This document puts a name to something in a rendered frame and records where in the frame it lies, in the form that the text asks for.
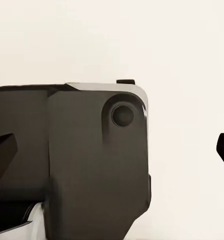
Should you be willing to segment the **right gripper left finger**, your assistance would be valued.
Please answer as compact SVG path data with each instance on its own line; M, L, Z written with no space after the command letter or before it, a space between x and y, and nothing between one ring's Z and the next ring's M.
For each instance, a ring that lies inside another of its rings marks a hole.
M0 136L0 180L18 152L16 137L13 133Z

